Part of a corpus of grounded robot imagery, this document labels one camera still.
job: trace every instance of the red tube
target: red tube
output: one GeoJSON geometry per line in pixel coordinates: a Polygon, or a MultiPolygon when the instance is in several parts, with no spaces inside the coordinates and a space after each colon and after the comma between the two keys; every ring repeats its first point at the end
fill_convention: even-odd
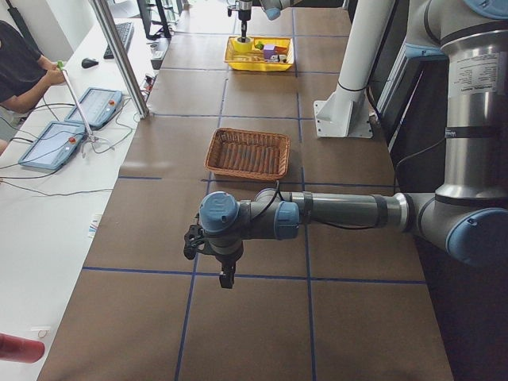
{"type": "Polygon", "coordinates": [[[44,343],[0,333],[0,360],[35,363],[44,355],[44,343]]]}

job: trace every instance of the white wall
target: white wall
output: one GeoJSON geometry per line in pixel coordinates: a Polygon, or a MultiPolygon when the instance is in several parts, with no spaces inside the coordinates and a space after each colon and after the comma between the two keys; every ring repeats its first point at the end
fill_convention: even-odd
{"type": "MultiPolygon", "coordinates": [[[[52,61],[68,60],[95,22],[87,0],[11,0],[40,50],[52,61]]],[[[15,26],[0,2],[0,17],[15,26]]]]}

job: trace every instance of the yellow container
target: yellow container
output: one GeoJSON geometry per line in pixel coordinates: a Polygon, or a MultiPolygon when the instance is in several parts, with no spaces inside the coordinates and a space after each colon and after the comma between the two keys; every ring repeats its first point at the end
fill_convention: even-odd
{"type": "Polygon", "coordinates": [[[293,40],[286,37],[249,37],[252,40],[252,48],[247,52],[239,52],[235,49],[238,36],[230,37],[225,49],[224,62],[236,70],[246,71],[285,71],[293,66],[294,49],[293,40]],[[286,62],[267,62],[263,51],[256,48],[258,43],[274,44],[285,48],[287,52],[281,53],[287,56],[286,62]]]}

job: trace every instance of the white desk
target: white desk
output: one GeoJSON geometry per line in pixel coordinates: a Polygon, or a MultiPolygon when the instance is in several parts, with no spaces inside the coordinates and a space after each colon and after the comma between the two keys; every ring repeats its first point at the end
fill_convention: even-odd
{"type": "MultiPolygon", "coordinates": [[[[129,59],[138,83],[142,83],[144,75],[152,73],[152,66],[143,26],[140,20],[135,22],[129,59]]],[[[67,62],[66,69],[78,95],[88,87],[103,87],[121,90],[124,96],[129,96],[115,61],[102,59],[105,49],[102,30],[96,25],[67,62]],[[99,59],[99,65],[82,69],[81,60],[85,57],[99,59]]],[[[65,85],[50,88],[45,100],[47,103],[73,103],[65,85]]],[[[54,112],[63,119],[69,110],[55,108],[54,112]]],[[[133,103],[129,102],[118,120],[135,129],[138,119],[135,113],[133,103]]],[[[33,112],[21,130],[38,135],[52,120],[55,118],[43,108],[33,112]]],[[[111,121],[96,134],[115,143],[128,132],[128,128],[111,121]]],[[[23,132],[17,136],[30,138],[23,132]]],[[[132,137],[133,133],[114,151],[101,155],[95,154],[87,144],[84,158],[78,153],[49,177],[6,181],[51,194],[113,188],[132,137]]],[[[0,157],[0,167],[16,163],[27,147],[24,143],[11,143],[0,157]]],[[[43,174],[20,166],[0,170],[0,177],[43,174]]],[[[50,327],[42,339],[46,345],[44,358],[34,364],[0,361],[0,378],[9,381],[37,379],[87,256],[92,241],[88,237],[92,215],[104,211],[109,197],[109,191],[44,197],[0,183],[0,332],[37,339],[34,327],[50,327]]]]}

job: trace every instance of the computer mouse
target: computer mouse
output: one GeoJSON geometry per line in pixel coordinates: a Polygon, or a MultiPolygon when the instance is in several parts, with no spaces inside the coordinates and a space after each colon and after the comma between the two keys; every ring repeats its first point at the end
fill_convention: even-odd
{"type": "Polygon", "coordinates": [[[93,58],[85,58],[83,61],[81,61],[81,67],[83,69],[87,69],[95,65],[98,65],[98,61],[93,58]]]}

